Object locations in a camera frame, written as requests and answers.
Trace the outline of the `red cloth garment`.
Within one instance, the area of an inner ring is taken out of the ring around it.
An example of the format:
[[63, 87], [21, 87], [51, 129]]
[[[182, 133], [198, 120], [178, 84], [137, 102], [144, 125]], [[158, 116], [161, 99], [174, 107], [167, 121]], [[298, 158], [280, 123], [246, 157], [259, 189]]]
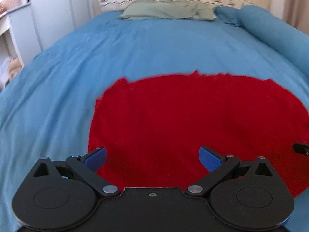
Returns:
[[88, 150], [104, 147], [98, 174], [118, 186], [187, 188], [208, 174], [199, 149], [266, 157], [293, 196], [308, 188], [308, 111], [272, 80], [173, 74], [116, 81], [96, 100]]

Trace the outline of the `blue bed sheet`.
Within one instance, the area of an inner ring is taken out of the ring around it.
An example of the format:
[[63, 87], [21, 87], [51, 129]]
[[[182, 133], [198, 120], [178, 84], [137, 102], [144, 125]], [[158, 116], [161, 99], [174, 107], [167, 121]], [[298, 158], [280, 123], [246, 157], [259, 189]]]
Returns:
[[18, 229], [12, 198], [37, 159], [86, 152], [106, 88], [122, 77], [193, 71], [270, 78], [308, 106], [308, 77], [242, 27], [101, 14], [37, 55], [1, 93], [1, 231]]

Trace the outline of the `rolled blue duvet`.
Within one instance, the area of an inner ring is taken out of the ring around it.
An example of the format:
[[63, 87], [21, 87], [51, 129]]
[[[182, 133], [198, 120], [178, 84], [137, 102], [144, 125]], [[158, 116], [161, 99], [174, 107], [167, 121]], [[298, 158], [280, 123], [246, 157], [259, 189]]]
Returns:
[[244, 28], [308, 77], [308, 35], [259, 6], [246, 5], [241, 9], [218, 6], [214, 13], [219, 20]]

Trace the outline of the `beige bag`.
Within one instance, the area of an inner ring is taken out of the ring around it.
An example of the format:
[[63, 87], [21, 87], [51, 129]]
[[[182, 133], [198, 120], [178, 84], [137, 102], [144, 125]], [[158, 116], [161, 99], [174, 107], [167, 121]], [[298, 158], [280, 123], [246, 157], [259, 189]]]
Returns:
[[11, 82], [16, 75], [23, 69], [23, 65], [21, 64], [21, 61], [18, 57], [15, 57], [10, 60], [8, 64], [8, 81]]

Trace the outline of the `beige curtain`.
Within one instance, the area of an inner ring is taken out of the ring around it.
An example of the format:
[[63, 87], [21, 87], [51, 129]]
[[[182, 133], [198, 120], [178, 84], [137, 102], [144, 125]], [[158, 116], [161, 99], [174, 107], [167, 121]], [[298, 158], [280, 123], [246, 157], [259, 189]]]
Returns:
[[283, 20], [308, 35], [308, 0], [285, 0]]

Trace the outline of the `white shelf unit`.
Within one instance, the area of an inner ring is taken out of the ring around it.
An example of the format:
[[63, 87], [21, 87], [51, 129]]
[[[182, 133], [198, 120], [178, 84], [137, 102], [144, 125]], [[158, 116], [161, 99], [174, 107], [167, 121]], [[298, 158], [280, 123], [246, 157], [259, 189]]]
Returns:
[[9, 83], [7, 69], [10, 60], [15, 57], [20, 60], [11, 29], [10, 15], [28, 5], [28, 0], [1, 0], [1, 90]]

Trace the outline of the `white wardrobe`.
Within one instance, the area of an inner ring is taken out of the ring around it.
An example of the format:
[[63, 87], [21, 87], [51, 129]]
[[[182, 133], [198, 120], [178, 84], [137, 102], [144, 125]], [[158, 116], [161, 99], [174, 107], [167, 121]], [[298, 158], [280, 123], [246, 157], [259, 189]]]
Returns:
[[29, 1], [42, 51], [94, 17], [92, 0]]

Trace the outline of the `green pillow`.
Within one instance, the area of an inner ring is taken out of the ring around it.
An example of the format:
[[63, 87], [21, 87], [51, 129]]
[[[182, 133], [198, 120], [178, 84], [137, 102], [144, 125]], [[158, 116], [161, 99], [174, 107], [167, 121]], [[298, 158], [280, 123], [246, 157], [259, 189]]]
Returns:
[[119, 16], [120, 19], [192, 19], [213, 21], [214, 7], [198, 1], [151, 1], [131, 3]]

